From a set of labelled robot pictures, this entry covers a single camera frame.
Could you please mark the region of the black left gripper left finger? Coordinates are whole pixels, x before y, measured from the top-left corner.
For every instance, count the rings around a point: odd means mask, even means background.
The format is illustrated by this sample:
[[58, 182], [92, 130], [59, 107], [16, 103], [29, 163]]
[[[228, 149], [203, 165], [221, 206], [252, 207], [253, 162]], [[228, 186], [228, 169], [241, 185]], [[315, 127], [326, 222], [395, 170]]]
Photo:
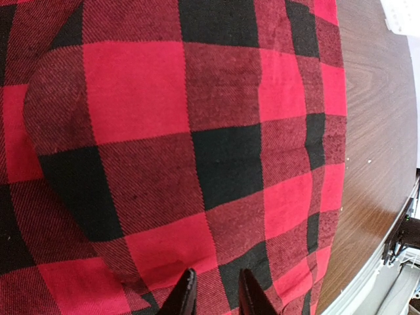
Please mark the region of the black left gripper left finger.
[[159, 310], [159, 315], [195, 315], [197, 274], [186, 269]]

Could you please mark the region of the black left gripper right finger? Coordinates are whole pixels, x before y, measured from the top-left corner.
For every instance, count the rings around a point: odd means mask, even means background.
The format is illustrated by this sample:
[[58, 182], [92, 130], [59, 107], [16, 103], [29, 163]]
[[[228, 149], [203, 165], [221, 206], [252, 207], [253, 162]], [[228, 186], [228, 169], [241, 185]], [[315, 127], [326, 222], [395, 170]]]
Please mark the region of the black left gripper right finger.
[[250, 269], [240, 270], [239, 311], [243, 315], [277, 315]]

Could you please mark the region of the red black plaid shirt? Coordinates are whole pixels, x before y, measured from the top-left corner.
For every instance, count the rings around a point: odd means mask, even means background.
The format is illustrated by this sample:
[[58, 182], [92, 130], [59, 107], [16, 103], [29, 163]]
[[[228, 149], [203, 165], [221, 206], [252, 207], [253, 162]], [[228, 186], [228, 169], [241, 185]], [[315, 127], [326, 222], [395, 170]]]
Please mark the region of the red black plaid shirt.
[[2, 1], [1, 313], [314, 314], [346, 124], [335, 1]]

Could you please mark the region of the white plastic basket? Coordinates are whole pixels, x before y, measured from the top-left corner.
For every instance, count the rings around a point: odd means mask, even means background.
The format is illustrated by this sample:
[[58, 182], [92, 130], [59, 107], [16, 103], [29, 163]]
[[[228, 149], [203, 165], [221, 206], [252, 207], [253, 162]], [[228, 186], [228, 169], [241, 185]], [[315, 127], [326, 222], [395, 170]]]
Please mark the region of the white plastic basket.
[[381, 0], [381, 5], [392, 33], [419, 37], [420, 0]]

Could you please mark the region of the front aluminium frame rail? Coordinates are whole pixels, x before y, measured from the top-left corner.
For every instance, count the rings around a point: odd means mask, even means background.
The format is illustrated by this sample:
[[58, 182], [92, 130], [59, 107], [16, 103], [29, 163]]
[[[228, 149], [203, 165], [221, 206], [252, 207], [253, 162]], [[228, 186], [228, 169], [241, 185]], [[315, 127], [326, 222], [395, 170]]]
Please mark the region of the front aluminium frame rail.
[[376, 236], [372, 231], [379, 226], [379, 219], [371, 219], [356, 234], [365, 241], [355, 246], [356, 256], [362, 258], [363, 254], [369, 254], [369, 258], [324, 314], [419, 313], [410, 305], [410, 301], [419, 302], [419, 249], [404, 250], [393, 263], [384, 264], [382, 259], [385, 240], [406, 215], [419, 219], [419, 176], [383, 236]]

